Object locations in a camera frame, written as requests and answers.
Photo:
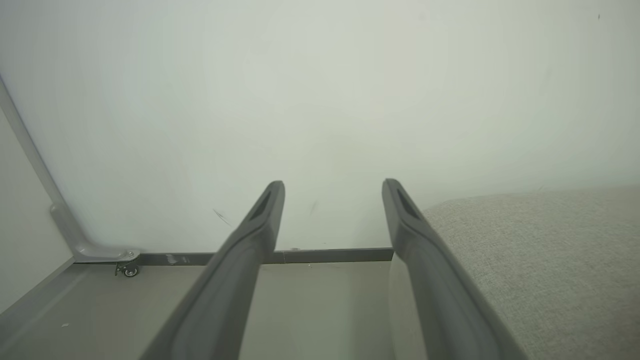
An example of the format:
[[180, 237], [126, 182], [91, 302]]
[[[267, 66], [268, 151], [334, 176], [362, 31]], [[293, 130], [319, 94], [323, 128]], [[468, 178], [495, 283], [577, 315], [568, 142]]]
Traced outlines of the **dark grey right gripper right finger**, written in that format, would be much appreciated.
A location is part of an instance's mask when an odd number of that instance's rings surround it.
[[525, 360], [524, 351], [395, 178], [382, 183], [394, 254], [406, 265], [429, 360]]

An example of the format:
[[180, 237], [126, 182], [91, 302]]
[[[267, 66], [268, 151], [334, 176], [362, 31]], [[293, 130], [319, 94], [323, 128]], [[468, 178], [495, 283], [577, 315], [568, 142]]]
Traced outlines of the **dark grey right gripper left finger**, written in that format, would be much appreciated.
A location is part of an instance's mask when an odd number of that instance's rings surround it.
[[143, 360], [237, 360], [261, 266], [275, 250], [285, 184], [270, 182], [142, 354]]

